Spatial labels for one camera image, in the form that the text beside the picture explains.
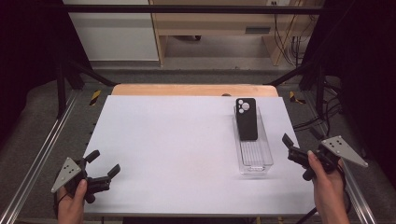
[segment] smartphone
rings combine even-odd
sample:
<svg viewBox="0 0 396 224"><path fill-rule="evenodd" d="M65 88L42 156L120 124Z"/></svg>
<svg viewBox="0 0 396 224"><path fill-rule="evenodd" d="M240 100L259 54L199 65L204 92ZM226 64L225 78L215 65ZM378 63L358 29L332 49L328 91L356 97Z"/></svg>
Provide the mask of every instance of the smartphone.
<svg viewBox="0 0 396 224"><path fill-rule="evenodd" d="M256 100L254 98L238 98L235 105L240 140L256 141L258 138Z"/></svg>

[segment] transparent tray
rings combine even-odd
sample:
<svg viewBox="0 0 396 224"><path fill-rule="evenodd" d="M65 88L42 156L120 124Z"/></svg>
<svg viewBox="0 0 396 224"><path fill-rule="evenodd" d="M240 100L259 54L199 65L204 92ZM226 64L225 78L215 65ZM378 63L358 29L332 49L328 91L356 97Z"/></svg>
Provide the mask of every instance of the transparent tray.
<svg viewBox="0 0 396 224"><path fill-rule="evenodd" d="M260 109L257 107L257 132L259 138L256 141L240 141L235 116L233 116L233 132L235 134L240 173L242 175L266 175L274 161L262 123Z"/></svg>

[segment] floor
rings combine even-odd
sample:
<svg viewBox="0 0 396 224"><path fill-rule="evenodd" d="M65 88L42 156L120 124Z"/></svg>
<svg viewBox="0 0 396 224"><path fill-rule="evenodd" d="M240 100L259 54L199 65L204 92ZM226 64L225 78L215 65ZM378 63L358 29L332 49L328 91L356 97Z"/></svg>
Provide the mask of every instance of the floor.
<svg viewBox="0 0 396 224"><path fill-rule="evenodd" d="M168 44L165 64L162 67L141 63L144 66L134 66L134 69L130 66L115 69L117 66L114 64L98 64L96 70L104 77L123 83L263 84L275 80L293 68L285 62L280 66L272 66L265 46L257 36L203 36L200 41L195 41L192 36L174 36ZM83 91L71 91L70 88L67 90L70 97L76 96L75 105L66 122L58 124L59 134L51 136L54 141L46 141L51 129L57 125L56 83L50 82L29 93L28 103L12 135L0 145L0 184L3 192L6 192L0 194L0 211L5 212L10 205L15 205L12 202L16 199L14 196L19 192L19 187L20 190L26 191L23 193L24 196L17 198L23 202L21 207L17 206L18 217L13 220L17 223L56 223L50 194L55 174L64 157L82 157L106 101L106 95L112 90L89 77L83 76L83 79L86 82ZM293 125L315 117L310 104L315 94L313 91L300 91L296 85L298 81L299 78L295 77L277 87ZM95 105L90 105L92 95L97 90L101 90L101 95ZM290 100L291 91L298 101ZM325 97L326 100L330 100L333 98L333 92L326 91ZM331 135L343 135L348 143L361 153L361 142L354 132L353 122L342 111L337 112L331 118ZM319 130L326 130L328 127L319 122L313 126ZM318 145L318 140L305 128L295 129L295 132L300 147L312 148ZM48 147L49 152L43 152L43 147ZM41 166L32 166L38 164L35 159L37 155L44 155L45 162ZM370 155L365 159L369 163L367 169L353 164L348 164L348 167L371 208L376 223L396 223L396 214L392 211L396 207L396 190ZM30 181L23 181L27 174L31 174L32 178ZM262 217L261 222L295 223L300 217L282 218L283 222L279 221L280 217ZM349 218L352 223L362 223L354 209L350 212ZM86 219L92 223L100 222L97 217ZM318 217L313 217L306 223L317 221ZM122 218L119 217L106 218L105 221L121 222Z"/></svg>

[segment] hand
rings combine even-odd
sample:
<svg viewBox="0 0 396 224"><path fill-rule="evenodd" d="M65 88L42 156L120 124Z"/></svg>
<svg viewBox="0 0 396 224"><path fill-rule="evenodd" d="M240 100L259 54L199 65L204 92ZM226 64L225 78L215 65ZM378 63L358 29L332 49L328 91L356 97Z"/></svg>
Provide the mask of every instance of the hand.
<svg viewBox="0 0 396 224"><path fill-rule="evenodd" d="M84 220L84 196L87 191L87 181L82 179L76 189L74 198L67 194L65 187L59 189L58 223L79 224Z"/></svg>
<svg viewBox="0 0 396 224"><path fill-rule="evenodd" d="M314 197L322 222L324 224L349 223L344 204L344 183L341 175L337 171L326 174L319 159L312 151L308 151L308 160L317 176L313 178Z"/></svg>

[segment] white tabletop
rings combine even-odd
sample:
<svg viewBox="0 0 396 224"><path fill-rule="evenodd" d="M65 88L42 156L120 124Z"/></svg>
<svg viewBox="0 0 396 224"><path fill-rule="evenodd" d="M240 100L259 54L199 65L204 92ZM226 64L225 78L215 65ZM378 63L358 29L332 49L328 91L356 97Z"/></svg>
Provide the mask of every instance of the white tabletop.
<svg viewBox="0 0 396 224"><path fill-rule="evenodd" d="M239 173L235 97L108 96L85 156L90 177L121 171L85 213L100 216L256 216L306 214L314 205L304 169L288 160L282 136L297 144L280 97L255 97L274 165L265 177Z"/></svg>

